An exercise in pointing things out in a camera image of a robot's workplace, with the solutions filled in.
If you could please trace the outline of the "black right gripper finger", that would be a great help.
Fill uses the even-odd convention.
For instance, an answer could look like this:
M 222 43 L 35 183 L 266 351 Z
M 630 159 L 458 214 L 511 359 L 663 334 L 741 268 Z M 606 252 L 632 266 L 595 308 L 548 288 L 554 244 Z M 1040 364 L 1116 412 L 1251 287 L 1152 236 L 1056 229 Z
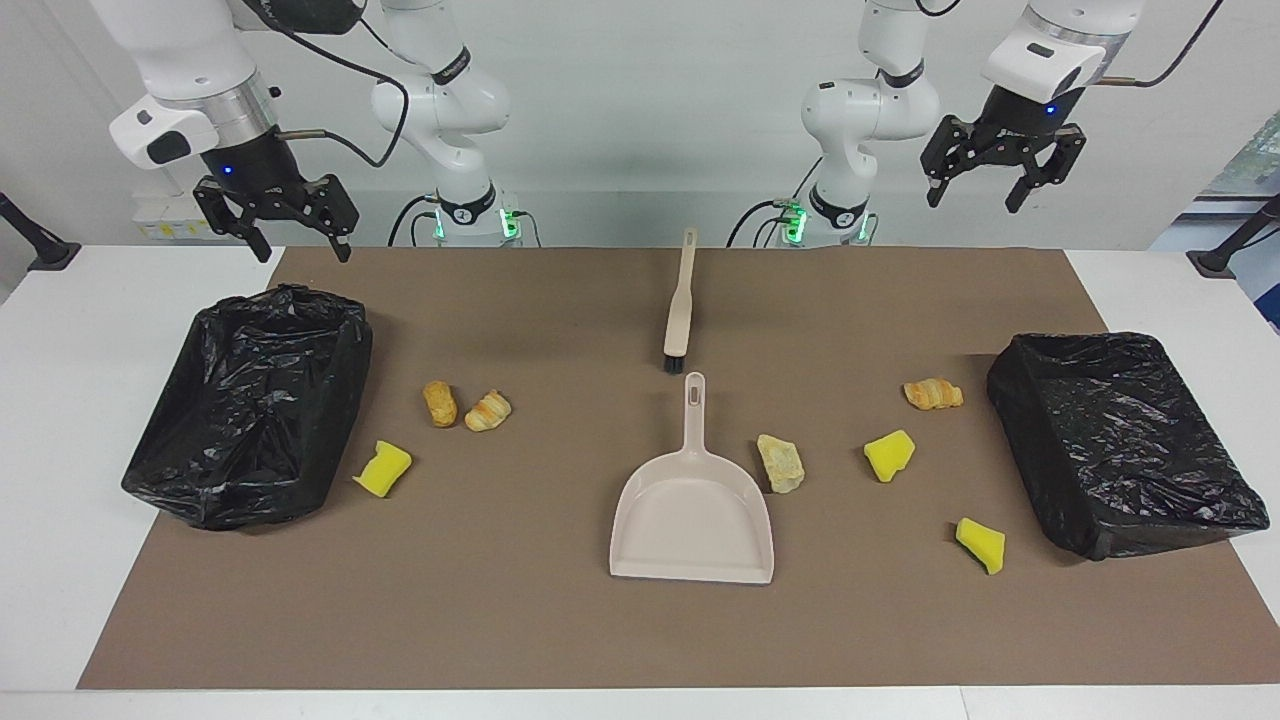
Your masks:
M 202 178 L 193 188 L 195 201 L 215 234 L 229 234 L 243 241 L 259 263 L 266 263 L 273 255 L 265 236 L 256 227 L 256 210 L 244 210 L 239 215 L 232 210 L 224 188 L 214 178 Z
M 347 238 L 358 223 L 360 213 L 337 176 L 323 176 L 301 184 L 303 196 L 300 223 L 326 237 L 339 263 L 347 263 L 352 247 Z

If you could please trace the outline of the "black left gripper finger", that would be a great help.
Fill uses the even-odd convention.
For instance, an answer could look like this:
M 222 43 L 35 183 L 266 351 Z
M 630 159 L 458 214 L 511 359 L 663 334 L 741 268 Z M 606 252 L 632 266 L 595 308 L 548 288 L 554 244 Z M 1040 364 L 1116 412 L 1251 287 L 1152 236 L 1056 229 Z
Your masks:
M 978 120 L 965 122 L 945 115 L 920 155 L 922 169 L 929 182 L 925 201 L 937 208 L 950 182 L 979 167 L 986 127 Z
M 1087 137 L 1079 124 L 1069 123 L 1052 135 L 1010 138 L 1014 159 L 1023 169 L 1005 200 L 1010 213 L 1018 213 L 1030 193 L 1046 184 L 1062 183 L 1082 154 Z

